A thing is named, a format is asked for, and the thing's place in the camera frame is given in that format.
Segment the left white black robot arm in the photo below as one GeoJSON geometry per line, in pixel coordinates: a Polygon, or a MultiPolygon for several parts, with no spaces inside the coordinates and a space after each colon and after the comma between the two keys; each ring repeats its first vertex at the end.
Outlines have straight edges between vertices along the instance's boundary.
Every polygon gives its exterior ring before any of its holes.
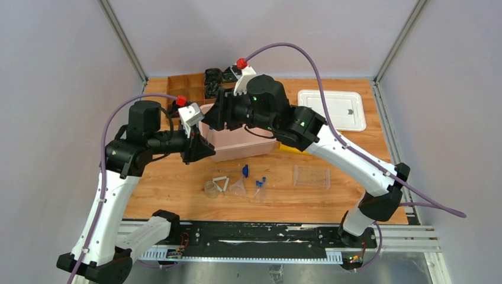
{"type": "Polygon", "coordinates": [[[114,139],[101,139],[94,203],[78,242],[56,263],[69,272],[69,283],[123,283],[134,262],[158,242],[177,244],[181,249],[188,245],[179,215],[162,209],[132,233],[118,236],[130,196],[148,164],[174,153],[180,154],[185,164],[215,153],[198,129],[204,117],[200,107],[181,99],[175,105],[180,117],[178,130],[161,130],[160,120],[169,112],[158,102],[140,100],[130,105],[128,121],[114,139]]]}

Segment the blue capped vial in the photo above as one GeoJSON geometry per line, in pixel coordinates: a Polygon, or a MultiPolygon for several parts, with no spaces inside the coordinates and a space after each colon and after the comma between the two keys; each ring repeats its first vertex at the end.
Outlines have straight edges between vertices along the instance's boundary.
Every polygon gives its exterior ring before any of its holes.
{"type": "Polygon", "coordinates": [[[260,196],[260,201],[263,202],[266,198],[267,194],[267,178],[264,176],[262,178],[262,183],[261,183],[261,196],[260,196]]]}
{"type": "Polygon", "coordinates": [[[263,183],[259,180],[255,182],[255,192],[253,194],[253,201],[260,202],[262,200],[263,183]]]}

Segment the pink plastic bin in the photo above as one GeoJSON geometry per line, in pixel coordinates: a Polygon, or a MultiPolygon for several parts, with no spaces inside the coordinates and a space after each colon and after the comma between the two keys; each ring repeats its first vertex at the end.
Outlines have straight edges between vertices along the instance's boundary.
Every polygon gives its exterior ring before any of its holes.
{"type": "Polygon", "coordinates": [[[262,129],[254,129],[253,135],[244,128],[237,130],[211,130],[207,124],[200,122],[200,133],[214,146],[215,155],[210,156],[214,162],[242,159],[247,157],[269,154],[276,143],[275,139],[268,139],[272,134],[262,129]]]}

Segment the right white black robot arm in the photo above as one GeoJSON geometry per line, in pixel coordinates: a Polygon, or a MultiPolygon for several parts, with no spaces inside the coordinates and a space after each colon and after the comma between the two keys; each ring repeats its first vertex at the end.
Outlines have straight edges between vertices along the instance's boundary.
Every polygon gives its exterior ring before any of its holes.
{"type": "Polygon", "coordinates": [[[218,131],[242,126],[268,130],[278,142],[319,157],[360,183],[365,193],[344,214],[338,230],[342,245],[353,247],[367,227],[394,215],[403,196],[403,186],[395,178],[407,179],[408,166],[393,165],[368,154],[332,131],[321,114],[290,104],[283,84],[268,75],[252,78],[245,89],[242,95],[220,89],[203,123],[218,131]]]}

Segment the yellow test tube rack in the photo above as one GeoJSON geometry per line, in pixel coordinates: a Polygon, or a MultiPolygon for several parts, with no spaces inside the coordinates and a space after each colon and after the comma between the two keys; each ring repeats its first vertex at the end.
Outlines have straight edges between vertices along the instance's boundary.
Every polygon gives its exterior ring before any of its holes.
{"type": "Polygon", "coordinates": [[[343,153],[341,145],[334,136],[325,132],[294,134],[279,131],[273,134],[280,142],[279,148],[293,153],[308,154],[323,159],[335,158],[343,153]]]}

